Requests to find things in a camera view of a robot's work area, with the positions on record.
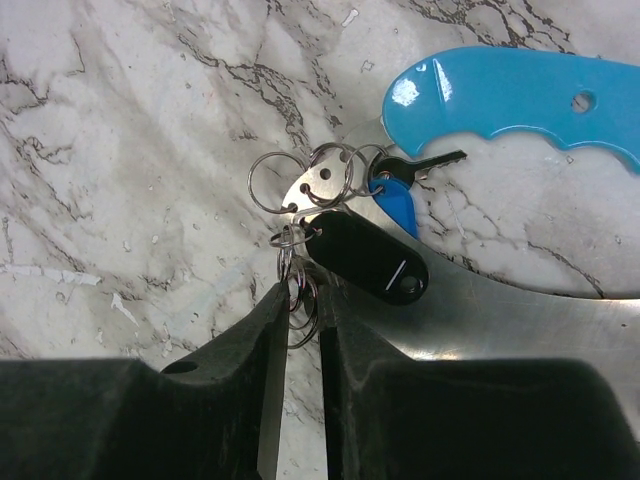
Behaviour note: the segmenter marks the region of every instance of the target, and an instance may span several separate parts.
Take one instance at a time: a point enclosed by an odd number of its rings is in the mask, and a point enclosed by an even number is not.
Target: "key ring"
[[[318,331],[318,286],[316,285],[315,280],[313,280],[313,277],[311,276],[307,277],[306,282],[307,282],[307,285],[311,288],[311,296],[313,298],[313,309],[311,310],[311,314],[309,314],[309,318],[303,325],[299,327],[292,326],[291,322],[289,322],[289,327],[292,330],[301,330],[311,324],[311,329],[298,343],[294,343],[293,345],[287,345],[287,348],[289,350],[296,350],[298,348],[303,347],[304,345],[309,343],[309,341],[311,341],[313,336]]]
[[[287,248],[293,248],[296,245],[302,245],[304,243],[307,243],[309,240],[311,240],[313,237],[315,236],[320,236],[322,235],[322,229],[320,228],[313,228],[311,230],[311,233],[308,235],[305,235],[305,237],[302,240],[298,240],[297,242],[293,241],[293,238],[291,240],[285,240],[283,237],[285,235],[285,230],[290,231],[290,228],[293,225],[285,225],[285,228],[282,229],[282,232],[278,232],[275,235],[273,235],[270,239],[269,239],[269,245],[271,245],[274,248],[279,248],[279,249],[287,249]]]
[[[388,157],[389,156],[389,152],[382,145],[378,145],[377,143],[367,143],[365,145],[360,145],[358,148],[356,148],[351,153],[351,157],[353,157],[356,153],[360,153],[360,150],[362,150],[363,148],[367,148],[367,147],[375,148],[384,157]],[[351,191],[351,193],[353,193],[354,195],[356,195],[358,197],[372,197],[374,195],[377,195],[381,191],[383,191],[384,187],[382,185],[378,185],[378,187],[373,192],[371,190],[369,190],[369,178],[368,178],[369,177],[369,175],[368,175],[369,168],[368,168],[368,165],[366,163],[366,159],[363,160],[363,162],[364,162],[364,165],[366,167],[365,178],[364,178],[364,192],[363,193],[358,193],[354,188],[351,188],[351,187],[349,187],[349,190]]]
[[[289,275],[287,276],[287,281],[293,280],[294,275],[295,275],[295,279],[296,279],[296,285],[298,287],[298,292],[297,292],[297,295],[296,295],[296,298],[295,298],[295,301],[294,301],[293,305],[291,304],[291,302],[289,302],[289,313],[290,314],[294,314],[302,306],[302,300],[304,299],[304,292],[305,292],[305,289],[307,288],[307,271],[304,269],[304,267],[302,267],[302,266],[300,266],[300,265],[298,265],[296,263],[295,274],[293,272],[290,272]],[[293,330],[300,330],[300,329],[304,328],[304,327],[296,327],[296,326],[291,325],[291,324],[289,324],[289,326]]]
[[[324,143],[319,147],[317,147],[313,152],[311,152],[311,156],[309,157],[310,158],[309,168],[316,166],[319,163],[319,159],[321,158],[321,155],[331,148],[339,148],[345,153],[351,153],[351,150],[353,150],[353,147],[350,147],[342,143],[335,143],[335,142]],[[351,188],[351,182],[353,181],[353,157],[354,155],[350,155],[349,159],[345,162],[346,167],[344,171],[344,183],[342,185],[342,188],[340,189],[340,192],[338,192],[338,194],[335,197],[333,198],[319,197],[318,195],[314,194],[311,191],[311,187],[306,183],[302,184],[303,186],[306,185],[306,188],[302,190],[302,193],[304,193],[307,197],[309,197],[309,200],[314,205],[317,205],[319,207],[330,208],[340,203],[344,199],[344,197],[346,197],[347,194],[349,193],[349,189]]]
[[[278,249],[278,258],[276,259],[276,268],[278,269],[278,280],[282,281],[287,278],[291,271],[291,263],[293,261],[293,248]]]
[[[253,183],[252,183],[253,173],[256,171],[256,168],[258,167],[258,165],[260,165],[267,158],[278,157],[278,156],[290,158],[291,160],[293,160],[298,164],[298,166],[302,169],[303,172],[307,171],[307,166],[304,164],[304,162],[300,160],[298,157],[291,155],[290,153],[286,153],[286,152],[265,153],[261,157],[258,157],[258,159],[255,162],[253,162],[253,165],[251,165],[251,168],[249,169],[249,177],[247,178],[247,188],[249,189],[249,196],[251,197],[251,200],[253,200],[253,203],[255,203],[258,207],[260,207],[265,212],[281,215],[283,213],[295,212],[298,209],[298,207],[296,205],[289,205],[288,207],[281,207],[278,210],[276,210],[275,208],[269,208],[263,205],[262,203],[260,203],[260,201],[256,198],[255,194],[253,193]]]

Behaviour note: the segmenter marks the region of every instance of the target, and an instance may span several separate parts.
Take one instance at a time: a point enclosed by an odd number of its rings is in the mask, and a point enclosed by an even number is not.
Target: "marble surface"
[[[262,153],[306,154],[380,113],[393,78],[459,45],[640,65],[632,0],[5,0],[0,3],[0,355],[156,368],[275,280]],[[539,291],[640,297],[640,178],[532,135],[439,140],[469,159],[413,189],[420,236]],[[294,166],[257,193],[278,205]],[[289,354],[280,478],[326,478],[317,343]]]

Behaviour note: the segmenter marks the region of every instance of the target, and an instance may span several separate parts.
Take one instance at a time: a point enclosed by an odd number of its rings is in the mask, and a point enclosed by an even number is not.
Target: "key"
[[[369,178],[397,178],[411,188],[416,179],[416,173],[425,172],[434,167],[457,162],[467,158],[467,154],[462,150],[447,153],[437,157],[427,158],[419,162],[410,163],[399,157],[385,157],[374,160],[369,168]]]
[[[418,252],[363,217],[327,211],[307,228],[311,259],[371,295],[407,305],[426,290],[429,272]]]

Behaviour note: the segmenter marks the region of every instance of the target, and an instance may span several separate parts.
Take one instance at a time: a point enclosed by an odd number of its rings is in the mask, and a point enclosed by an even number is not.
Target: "black key tag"
[[[429,272],[422,257],[359,215],[319,214],[309,224],[309,256],[327,270],[391,305],[418,300]]]

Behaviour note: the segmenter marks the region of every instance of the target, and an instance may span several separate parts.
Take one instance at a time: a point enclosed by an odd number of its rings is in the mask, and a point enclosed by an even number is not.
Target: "key blade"
[[[392,177],[404,182],[408,187],[411,187],[417,173],[426,173],[432,168],[458,162],[464,158],[467,158],[467,154],[462,150],[456,150],[417,162],[408,162],[400,157],[381,158],[374,161],[371,165],[370,178],[376,178],[378,175],[388,173]]]

